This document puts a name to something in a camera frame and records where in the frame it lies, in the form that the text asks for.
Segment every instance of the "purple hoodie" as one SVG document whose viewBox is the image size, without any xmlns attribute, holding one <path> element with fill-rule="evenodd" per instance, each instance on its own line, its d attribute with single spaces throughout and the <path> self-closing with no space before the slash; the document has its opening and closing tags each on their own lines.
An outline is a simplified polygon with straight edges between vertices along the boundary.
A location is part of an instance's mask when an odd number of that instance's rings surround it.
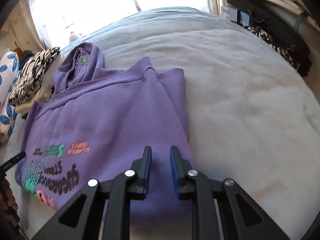
<svg viewBox="0 0 320 240">
<path fill-rule="evenodd" d="M 191 161 L 182 69 L 157 73 L 144 57 L 127 71 L 103 68 L 92 43 L 75 47 L 53 74 L 54 95 L 35 102 L 25 123 L 16 181 L 59 209 L 88 180 L 113 179 L 152 148 L 147 199 L 131 202 L 131 223 L 191 214 L 174 193 L 170 147 Z"/>
</svg>

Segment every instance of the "silver screw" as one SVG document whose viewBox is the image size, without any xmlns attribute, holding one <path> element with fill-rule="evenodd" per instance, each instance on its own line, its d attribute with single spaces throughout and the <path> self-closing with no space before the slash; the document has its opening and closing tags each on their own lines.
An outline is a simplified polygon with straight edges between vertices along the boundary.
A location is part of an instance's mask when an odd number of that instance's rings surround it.
<svg viewBox="0 0 320 240">
<path fill-rule="evenodd" d="M 227 186 L 233 186 L 235 184 L 235 181 L 233 179 L 226 179 L 224 181 L 224 184 L 226 184 Z"/>
<path fill-rule="evenodd" d="M 124 174 L 125 174 L 127 177 L 132 177 L 134 174 L 136 174 L 136 172 L 133 171 L 133 170 L 127 170 L 127 171 L 125 171 Z"/>
<path fill-rule="evenodd" d="M 191 177 L 197 176 L 198 175 L 198 171 L 190 170 L 190 171 L 188 171 L 188 175 L 191 176 Z"/>
<path fill-rule="evenodd" d="M 90 186 L 90 187 L 94 187 L 94 186 L 96 186 L 98 184 L 98 181 L 96 180 L 96 179 L 90 179 L 89 181 L 88 181 L 88 185 Z"/>
</svg>

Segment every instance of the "blue gripper pad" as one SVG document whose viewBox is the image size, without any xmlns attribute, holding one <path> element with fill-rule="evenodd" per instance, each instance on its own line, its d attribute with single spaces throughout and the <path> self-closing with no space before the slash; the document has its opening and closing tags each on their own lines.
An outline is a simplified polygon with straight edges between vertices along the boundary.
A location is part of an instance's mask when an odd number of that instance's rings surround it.
<svg viewBox="0 0 320 240">
<path fill-rule="evenodd" d="M 172 173 L 174 191 L 179 196 L 180 195 L 180 191 L 179 191 L 179 176 L 178 176 L 177 164 L 176 164 L 176 160 L 174 158 L 174 153 L 173 153 L 172 147 L 170 149 L 170 166 L 171 166 L 171 173 Z"/>
<path fill-rule="evenodd" d="M 151 172 L 151 163 L 152 163 L 152 150 L 149 147 L 148 157 L 147 157 L 147 165 L 144 172 L 143 180 L 144 180 L 144 189 L 143 194 L 144 197 L 147 197 L 148 190 L 149 190 L 149 180 L 150 180 L 150 172 Z"/>
</svg>

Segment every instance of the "wooden shelf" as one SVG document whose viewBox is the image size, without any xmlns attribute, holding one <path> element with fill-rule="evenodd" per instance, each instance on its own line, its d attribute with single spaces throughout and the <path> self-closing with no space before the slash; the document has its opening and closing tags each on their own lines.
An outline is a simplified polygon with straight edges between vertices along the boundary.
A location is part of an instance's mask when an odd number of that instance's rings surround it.
<svg viewBox="0 0 320 240">
<path fill-rule="evenodd" d="M 299 15 L 303 12 L 302 9 L 300 9 L 299 5 L 291 2 L 290 0 L 265 0 L 265 1 L 268 1 L 268 2 L 271 2 L 271 3 L 274 3 L 280 7 L 283 7 L 285 9 L 287 9 L 288 11 L 294 13 L 295 15 Z M 314 28 L 316 28 L 318 31 L 320 31 L 318 25 L 316 24 L 316 21 L 308 16 L 306 18 L 306 21 L 308 23 L 310 23 Z"/>
</svg>

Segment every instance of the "triangular cutout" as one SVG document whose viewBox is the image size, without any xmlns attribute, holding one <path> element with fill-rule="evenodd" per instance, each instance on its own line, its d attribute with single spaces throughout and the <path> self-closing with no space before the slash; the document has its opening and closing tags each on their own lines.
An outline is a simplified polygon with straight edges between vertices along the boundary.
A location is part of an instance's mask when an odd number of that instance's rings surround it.
<svg viewBox="0 0 320 240">
<path fill-rule="evenodd" d="M 236 199 L 246 227 L 252 227 L 262 222 L 262 217 L 254 211 L 252 206 L 241 195 L 237 194 Z"/>
<path fill-rule="evenodd" d="M 59 217 L 59 222 L 68 227 L 75 228 L 78 224 L 82 208 L 87 196 L 81 194 L 68 209 Z"/>
</svg>

